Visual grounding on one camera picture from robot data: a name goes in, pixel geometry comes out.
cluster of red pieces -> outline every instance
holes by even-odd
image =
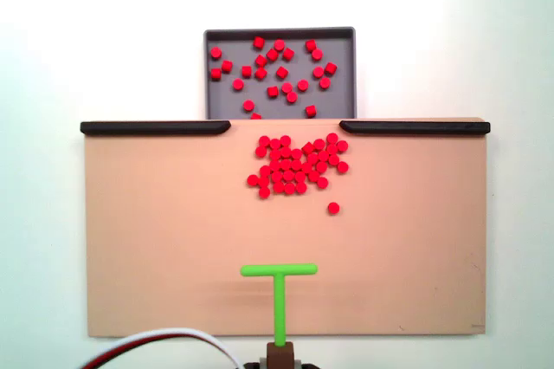
[[[315,183],[320,189],[326,189],[329,180],[324,177],[330,167],[344,174],[349,166],[341,161],[339,154],[348,149],[348,143],[338,140],[336,133],[330,133],[326,139],[316,139],[307,142],[302,148],[292,148],[291,138],[283,135],[280,139],[260,137],[259,146],[255,150],[258,158],[269,157],[269,164],[260,168],[259,174],[251,174],[247,178],[248,185],[259,187],[260,198],[268,198],[273,193],[304,194],[308,183]],[[337,214],[337,203],[330,203],[327,209],[331,214]]]
[[[254,38],[254,47],[256,49],[262,50],[264,44],[265,44],[265,40],[262,37]],[[316,62],[320,61],[323,58],[323,51],[318,49],[318,46],[315,40],[306,41],[306,50],[312,54],[312,58]],[[263,80],[267,76],[267,70],[265,69],[267,62],[275,62],[279,58],[279,53],[281,52],[282,52],[282,58],[286,62],[291,61],[294,57],[294,50],[290,49],[289,47],[286,47],[286,44],[283,40],[277,39],[274,42],[274,46],[266,53],[265,56],[258,55],[254,60],[254,64],[258,67],[254,73],[254,77],[259,81]],[[219,60],[222,57],[222,51],[218,47],[213,47],[210,51],[210,54],[212,59],[214,60]],[[232,69],[233,69],[233,62],[229,60],[224,60],[222,62],[221,68],[211,69],[212,81],[221,80],[222,72],[230,73]],[[328,62],[325,68],[317,66],[313,70],[312,75],[315,79],[319,79],[319,87],[322,90],[326,90],[329,86],[331,86],[331,80],[329,79],[329,77],[324,76],[324,74],[327,74],[328,76],[333,76],[336,71],[337,71],[337,65],[332,62]],[[277,77],[279,77],[279,79],[284,81],[288,76],[288,70],[283,66],[280,66],[275,72],[275,74],[277,75]],[[252,77],[251,66],[242,66],[242,77],[244,79],[249,79]],[[300,93],[304,93],[309,88],[309,86],[310,84],[306,79],[302,79],[298,81],[296,85]],[[244,88],[244,81],[242,79],[236,78],[233,80],[234,90],[241,91],[243,88]],[[290,82],[283,83],[280,90],[287,97],[287,102],[289,104],[295,103],[296,100],[298,99],[298,94],[293,91],[292,83]],[[271,99],[274,99],[277,96],[279,96],[279,87],[277,86],[268,87],[267,96]],[[242,104],[242,108],[246,112],[252,112],[254,111],[255,104],[251,100],[245,100],[244,103]],[[313,118],[314,116],[316,116],[318,112],[318,109],[315,107],[315,105],[307,106],[305,110],[306,110],[306,116],[308,118]],[[261,115],[259,115],[258,113],[252,113],[250,118],[253,120],[260,120]]]

green handle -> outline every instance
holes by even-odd
[[[242,276],[272,276],[274,278],[275,345],[282,347],[287,340],[285,324],[285,276],[313,275],[318,272],[315,263],[288,263],[281,265],[245,265]]]

cable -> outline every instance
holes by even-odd
[[[137,333],[124,339],[116,341],[113,345],[108,347],[104,352],[97,354],[87,363],[81,366],[81,369],[96,369],[103,366],[105,363],[112,359],[117,358],[121,354],[128,352],[135,347],[151,343],[153,341],[173,339],[176,337],[190,337],[210,343],[219,349],[220,352],[225,353],[229,359],[233,361],[235,367],[243,368],[242,363],[237,359],[232,352],[218,339],[200,330],[194,328],[163,328],[160,330],[151,330],[149,332]]]

white wall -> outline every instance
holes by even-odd
[[[554,0],[0,0],[0,367],[76,367],[107,344],[86,330],[79,122],[202,118],[205,29],[333,25],[357,29],[360,117],[492,123],[487,334],[302,338],[298,357],[554,366]],[[245,361],[267,342],[224,340]],[[109,367],[230,366],[177,341]]]

wooden board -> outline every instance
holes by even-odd
[[[335,132],[329,188],[262,201],[261,135]],[[273,333],[273,285],[245,264],[314,262],[287,278],[288,334],[484,333],[484,135],[350,134],[337,120],[237,120],[215,136],[86,136],[88,331]],[[335,201],[340,213],[326,206]]]

